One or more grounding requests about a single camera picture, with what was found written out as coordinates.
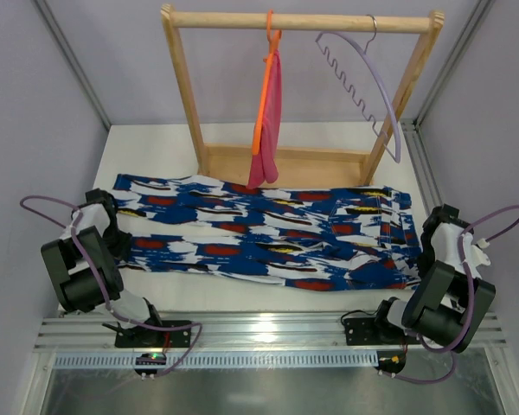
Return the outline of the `blue white patterned trousers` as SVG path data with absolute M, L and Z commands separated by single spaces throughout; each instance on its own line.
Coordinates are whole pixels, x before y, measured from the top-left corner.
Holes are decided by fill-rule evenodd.
M 390 187 L 248 188 L 206 176 L 120 174 L 118 211 L 196 234 L 135 234 L 122 264 L 307 291 L 412 289 L 421 248 L 407 193 Z

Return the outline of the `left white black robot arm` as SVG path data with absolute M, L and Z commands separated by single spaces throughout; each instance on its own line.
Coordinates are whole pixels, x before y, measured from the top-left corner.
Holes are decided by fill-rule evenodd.
M 121 335 L 160 328 L 155 307 L 125 288 L 119 267 L 128 263 L 132 235 L 119 228 L 117 202 L 99 188 L 85 197 L 60 238 L 41 248 L 61 307 L 113 316 L 118 323 L 112 329 Z

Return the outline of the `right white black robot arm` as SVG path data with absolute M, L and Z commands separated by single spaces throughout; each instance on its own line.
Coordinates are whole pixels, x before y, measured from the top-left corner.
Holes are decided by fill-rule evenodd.
M 496 296 L 495 286 L 478 270 L 490 265 L 484 252 L 488 243 L 473 237 L 457 208 L 432 210 L 420 237 L 420 285 L 406 302 L 391 297 L 381 303 L 374 322 L 377 340 L 392 344 L 417 335 L 437 349 L 461 353 L 467 348 Z

